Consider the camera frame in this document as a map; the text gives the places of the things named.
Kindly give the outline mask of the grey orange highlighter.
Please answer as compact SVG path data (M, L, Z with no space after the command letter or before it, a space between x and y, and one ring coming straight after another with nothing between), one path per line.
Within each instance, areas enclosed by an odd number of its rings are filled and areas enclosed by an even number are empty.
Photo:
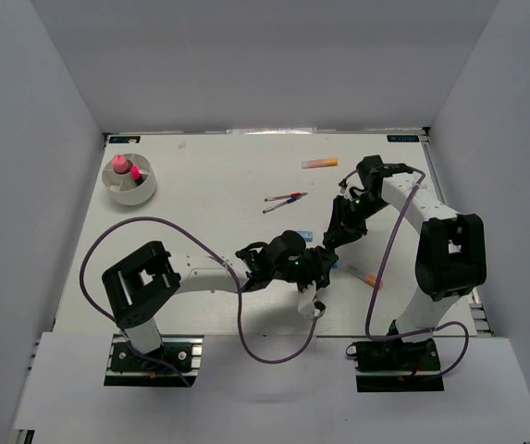
M370 286L372 288L375 287L376 285L378 285L378 287L380 289L382 289L382 287L383 287L383 281L381 279L379 279L377 277L377 275L372 274L372 273L364 272L364 271L360 270L359 268L354 267L352 265L340 266L339 270L344 272L344 273L349 274L350 276L353 276L353 277L361 280L363 283L365 283L366 285L368 285L368 286Z

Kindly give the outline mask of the orange pink highlighter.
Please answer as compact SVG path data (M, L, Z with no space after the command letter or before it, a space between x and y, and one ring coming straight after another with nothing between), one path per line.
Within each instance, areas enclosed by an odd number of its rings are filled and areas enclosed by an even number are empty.
M302 162L302 169L313 169L321 167L336 167L339 163L337 157L306 160Z

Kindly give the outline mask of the pink black highlighter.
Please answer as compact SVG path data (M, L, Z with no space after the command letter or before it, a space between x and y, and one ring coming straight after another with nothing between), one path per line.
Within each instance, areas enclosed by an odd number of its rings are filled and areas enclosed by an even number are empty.
M142 174L136 166L133 166L130 169L130 175L137 186L141 186L143 184Z

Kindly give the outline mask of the pink glue bottle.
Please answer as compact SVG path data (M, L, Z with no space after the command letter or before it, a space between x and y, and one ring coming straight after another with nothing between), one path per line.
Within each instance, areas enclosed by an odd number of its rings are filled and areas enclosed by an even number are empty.
M111 166L116 174L127 174L130 170L129 159L123 154L116 154L111 160Z

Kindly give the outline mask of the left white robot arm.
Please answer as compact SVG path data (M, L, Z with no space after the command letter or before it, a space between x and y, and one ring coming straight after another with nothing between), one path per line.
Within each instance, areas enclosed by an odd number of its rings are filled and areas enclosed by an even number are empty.
M308 248L291 230L270 242L251 243L230 259L172 254L155 240L108 268L102 281L115 323L133 347L132 358L153 369L164 358L154 316L171 297L199 291L255 292L280 280L297 286L299 313L315 320L326 310L316 293L329 285L338 259L322 246Z

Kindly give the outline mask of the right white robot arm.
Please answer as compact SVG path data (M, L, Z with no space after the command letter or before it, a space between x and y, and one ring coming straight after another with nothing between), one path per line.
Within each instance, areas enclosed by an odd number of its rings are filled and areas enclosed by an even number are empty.
M394 320L386 346L388 361L399 369L420 356L418 342L431 339L445 313L461 297L485 283L487 259L483 220L442 203L423 186L424 173L403 163L386 163L379 155L365 157L356 167L361 181L344 179L333 201L323 237L326 249L353 243L366 235L366 221L390 206L399 223L408 222L419 236L414 264L416 290Z

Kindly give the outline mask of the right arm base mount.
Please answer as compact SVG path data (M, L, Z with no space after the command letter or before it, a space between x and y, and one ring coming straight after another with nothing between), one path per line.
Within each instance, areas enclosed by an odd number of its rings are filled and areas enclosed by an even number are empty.
M345 350L355 363L360 393L442 392L441 363L436 343L357 341Z

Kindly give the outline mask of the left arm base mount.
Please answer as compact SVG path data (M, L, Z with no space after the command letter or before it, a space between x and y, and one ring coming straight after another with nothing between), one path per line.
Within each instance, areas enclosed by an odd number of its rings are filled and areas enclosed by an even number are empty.
M122 335L112 338L104 385L128 388L190 388L198 374L203 354L202 337L162 336L162 348L136 355Z

